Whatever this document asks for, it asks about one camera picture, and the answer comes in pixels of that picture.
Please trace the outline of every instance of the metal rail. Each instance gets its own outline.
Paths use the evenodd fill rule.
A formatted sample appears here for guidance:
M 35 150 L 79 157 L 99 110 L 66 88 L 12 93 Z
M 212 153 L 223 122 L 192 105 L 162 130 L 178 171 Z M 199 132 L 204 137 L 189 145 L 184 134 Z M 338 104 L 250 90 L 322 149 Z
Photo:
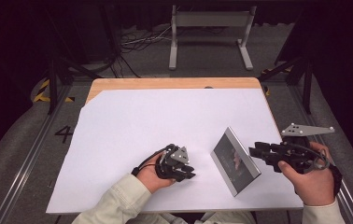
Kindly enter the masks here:
M 316 123 L 314 122 L 313 118 L 310 116 L 307 116 L 304 106 L 302 105 L 302 95 L 298 90 L 298 87 L 296 86 L 289 86 L 289 90 L 290 90 L 290 94 L 293 97 L 293 100 L 295 101 L 295 104 L 299 107 L 300 112 L 302 113 L 305 122 L 308 125 L 312 125 L 312 126 L 317 126 Z M 322 139 L 322 137 L 320 135 L 314 135 L 313 136 L 315 138 L 315 140 L 322 144 L 324 144 L 324 140 Z M 343 180 L 342 181 L 342 186 L 340 188 L 340 192 L 337 195 L 337 198 L 340 202 L 340 204 L 343 206 L 344 211 L 346 212 L 346 215 L 350 221 L 350 223 L 353 223 L 353 199 L 351 197 L 350 192 L 347 189 L 346 186 L 346 182 Z
M 58 102 L 63 102 L 67 97 L 71 87 L 70 86 L 62 86 L 61 92 L 58 97 Z M 6 223 L 8 216 L 10 215 L 16 201 L 19 199 L 21 191 L 34 168 L 37 157 L 42 150 L 44 140 L 49 132 L 49 128 L 51 127 L 52 122 L 57 117 L 58 112 L 63 104 L 57 104 L 54 108 L 54 111 L 48 115 L 45 121 L 40 128 L 39 134 L 36 137 L 33 145 L 31 146 L 30 151 L 28 152 L 27 157 L 25 158 L 20 170 L 17 172 L 16 177 L 14 178 L 13 183 L 8 190 L 7 196 L 3 200 L 0 206 L 0 224 Z

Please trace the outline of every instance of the human hand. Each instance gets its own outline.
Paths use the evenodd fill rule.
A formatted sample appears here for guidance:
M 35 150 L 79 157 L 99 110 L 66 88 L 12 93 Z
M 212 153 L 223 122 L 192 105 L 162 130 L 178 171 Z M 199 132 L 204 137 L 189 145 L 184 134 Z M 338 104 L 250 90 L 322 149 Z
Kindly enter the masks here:
M 156 192 L 158 189 L 169 187 L 173 185 L 176 181 L 175 179 L 160 179 L 155 171 L 156 160 L 162 156 L 162 152 L 147 161 L 139 171 L 136 178 L 138 178 L 142 184 L 147 187 L 150 193 Z
M 329 149 L 319 143 L 310 142 L 311 149 L 320 152 L 324 149 L 326 156 L 331 161 Z M 313 170 L 307 174 L 297 173 L 284 161 L 278 163 L 282 174 L 293 184 L 296 193 L 304 204 L 310 206 L 322 206 L 334 203 L 333 175 L 330 169 Z

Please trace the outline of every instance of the white paper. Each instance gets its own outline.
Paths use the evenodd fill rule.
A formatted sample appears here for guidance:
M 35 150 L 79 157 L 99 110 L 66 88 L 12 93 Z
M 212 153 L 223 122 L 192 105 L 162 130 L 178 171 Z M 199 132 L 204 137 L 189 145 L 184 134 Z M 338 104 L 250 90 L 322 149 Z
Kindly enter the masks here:
M 260 159 L 235 198 L 210 153 L 230 126 L 244 145 L 281 138 L 261 89 L 102 91 L 85 105 L 47 213 L 78 213 L 154 151 L 186 147 L 196 176 L 157 191 L 144 212 L 302 207 L 293 186 Z

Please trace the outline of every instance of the robotic hand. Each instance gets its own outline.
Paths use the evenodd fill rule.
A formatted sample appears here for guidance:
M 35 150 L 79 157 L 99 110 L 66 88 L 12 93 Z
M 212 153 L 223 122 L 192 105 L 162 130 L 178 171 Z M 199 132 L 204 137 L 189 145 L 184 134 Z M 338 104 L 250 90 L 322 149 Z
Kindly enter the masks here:
M 196 175 L 192 173 L 194 168 L 187 165 L 189 164 L 187 149 L 185 147 L 175 146 L 174 144 L 170 144 L 167 147 L 156 151 L 138 167 L 135 167 L 132 171 L 132 175 L 137 176 L 144 164 L 161 152 L 162 156 L 157 159 L 156 164 L 154 164 L 156 174 L 159 178 L 175 179 L 177 182 L 180 182 L 184 179 L 191 179 Z
M 283 142 L 279 145 L 255 142 L 255 147 L 249 148 L 249 154 L 252 157 L 264 160 L 267 165 L 272 165 L 277 173 L 281 173 L 278 167 L 279 161 L 287 162 L 299 174 L 329 168 L 332 171 L 334 181 L 333 193 L 336 195 L 342 184 L 342 174 L 328 159 L 325 150 L 315 151 L 310 148 L 310 142 L 307 138 L 307 135 L 320 133 L 334 133 L 334 129 L 332 127 L 328 129 L 292 123 L 281 133 Z

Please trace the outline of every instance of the beige sleeve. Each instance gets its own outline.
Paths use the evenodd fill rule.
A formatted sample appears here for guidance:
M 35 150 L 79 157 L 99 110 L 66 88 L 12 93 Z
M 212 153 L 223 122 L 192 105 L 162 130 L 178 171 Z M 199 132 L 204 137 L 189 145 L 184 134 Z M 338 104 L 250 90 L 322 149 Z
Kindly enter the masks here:
M 303 209 L 303 224 L 344 224 L 345 221 L 340 214 L 339 203 L 334 200 L 334 203 L 325 206 L 304 206 Z
M 82 212 L 73 223 L 124 224 L 141 212 L 150 195 L 135 176 L 126 175 L 102 196 L 94 208 Z

